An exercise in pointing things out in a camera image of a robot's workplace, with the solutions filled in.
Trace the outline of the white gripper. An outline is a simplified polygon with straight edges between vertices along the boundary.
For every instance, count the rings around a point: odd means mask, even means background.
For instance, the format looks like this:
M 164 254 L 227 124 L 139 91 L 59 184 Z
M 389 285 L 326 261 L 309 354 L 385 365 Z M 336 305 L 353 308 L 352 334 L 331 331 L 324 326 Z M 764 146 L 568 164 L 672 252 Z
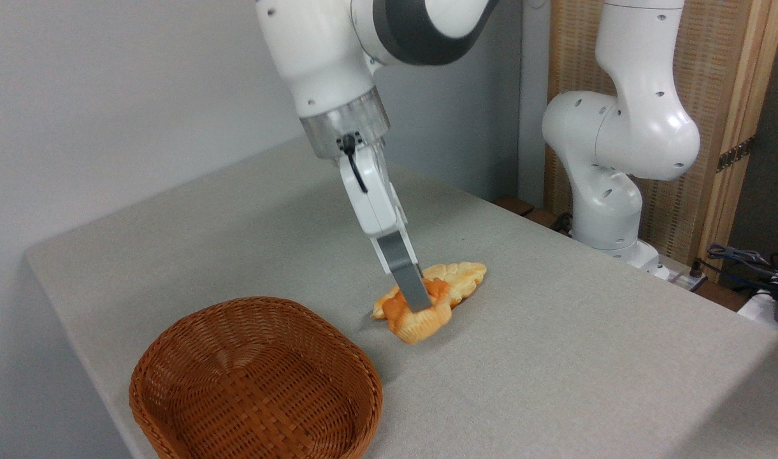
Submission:
M 361 145 L 338 162 L 346 194 L 363 232 L 372 237 L 385 272 L 392 275 L 412 312 L 432 306 L 417 255 L 407 235 L 407 219 L 389 179 L 381 143 Z

